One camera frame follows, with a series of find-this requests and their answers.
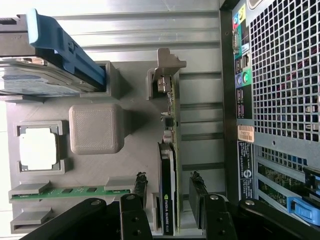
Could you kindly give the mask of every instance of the black connector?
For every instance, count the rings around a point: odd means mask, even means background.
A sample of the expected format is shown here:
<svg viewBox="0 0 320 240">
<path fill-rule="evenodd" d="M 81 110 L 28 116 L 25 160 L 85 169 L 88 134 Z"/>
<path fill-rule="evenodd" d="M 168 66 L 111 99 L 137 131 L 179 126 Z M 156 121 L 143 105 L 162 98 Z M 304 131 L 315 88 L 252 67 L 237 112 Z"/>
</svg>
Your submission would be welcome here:
<svg viewBox="0 0 320 240">
<path fill-rule="evenodd" d="M 242 56 L 242 64 L 243 68 L 247 68 L 249 66 L 249 53 Z"/>
</svg>

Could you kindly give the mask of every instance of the hard drive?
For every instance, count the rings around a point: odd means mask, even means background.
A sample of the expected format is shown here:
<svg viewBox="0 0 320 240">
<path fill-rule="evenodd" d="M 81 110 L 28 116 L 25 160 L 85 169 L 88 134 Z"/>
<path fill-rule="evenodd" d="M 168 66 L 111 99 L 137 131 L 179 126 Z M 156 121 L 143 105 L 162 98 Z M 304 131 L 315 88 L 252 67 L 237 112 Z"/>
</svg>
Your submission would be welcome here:
<svg viewBox="0 0 320 240">
<path fill-rule="evenodd" d="M 0 94 L 37 97 L 103 92 L 106 73 L 48 16 L 35 9 L 0 18 Z"/>
</svg>

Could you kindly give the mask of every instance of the ps/2 port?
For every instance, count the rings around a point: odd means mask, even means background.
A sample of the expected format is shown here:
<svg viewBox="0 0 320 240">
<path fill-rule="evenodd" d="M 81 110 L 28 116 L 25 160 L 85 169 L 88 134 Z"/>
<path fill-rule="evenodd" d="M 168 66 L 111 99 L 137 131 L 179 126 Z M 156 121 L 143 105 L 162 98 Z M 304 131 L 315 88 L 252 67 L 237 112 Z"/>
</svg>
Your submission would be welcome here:
<svg viewBox="0 0 320 240">
<path fill-rule="evenodd" d="M 240 84 L 242 84 L 242 77 L 241 77 L 241 75 L 238 75 L 237 77 L 236 77 L 236 81 L 237 81 L 237 83 L 240 85 Z"/>
</svg>

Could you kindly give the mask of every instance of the blue latch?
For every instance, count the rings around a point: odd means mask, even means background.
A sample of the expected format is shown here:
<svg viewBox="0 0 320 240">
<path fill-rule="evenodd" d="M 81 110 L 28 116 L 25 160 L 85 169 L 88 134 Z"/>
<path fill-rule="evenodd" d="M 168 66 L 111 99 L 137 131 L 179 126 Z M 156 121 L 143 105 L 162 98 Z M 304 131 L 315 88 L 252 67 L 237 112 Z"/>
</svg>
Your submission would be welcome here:
<svg viewBox="0 0 320 240">
<path fill-rule="evenodd" d="M 310 224 L 320 226 L 320 209 L 302 200 L 301 197 L 290 196 L 287 200 L 287 211 L 295 214 Z"/>
<path fill-rule="evenodd" d="M 75 74 L 75 69 L 106 85 L 106 73 L 63 30 L 53 17 L 43 16 L 32 9 L 26 15 L 29 44 L 35 48 L 51 49 L 62 57 L 66 71 Z"/>
</svg>

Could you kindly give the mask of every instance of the ventilation grille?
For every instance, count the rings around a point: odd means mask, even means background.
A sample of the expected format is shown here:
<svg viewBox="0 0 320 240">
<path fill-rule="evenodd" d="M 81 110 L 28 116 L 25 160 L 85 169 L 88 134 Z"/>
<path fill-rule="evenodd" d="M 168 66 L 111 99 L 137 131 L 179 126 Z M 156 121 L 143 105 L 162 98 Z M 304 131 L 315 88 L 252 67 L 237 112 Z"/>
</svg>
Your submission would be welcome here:
<svg viewBox="0 0 320 240">
<path fill-rule="evenodd" d="M 286 154 L 280 151 L 275 151 L 270 148 L 258 146 L 258 156 L 275 162 L 277 164 L 284 165 L 288 168 L 292 168 L 299 172 L 303 172 L 303 167 L 307 166 L 307 159 L 292 156 L 290 154 Z"/>
<path fill-rule="evenodd" d="M 250 37 L 255 131 L 319 142 L 320 2 L 275 0 Z"/>
</svg>

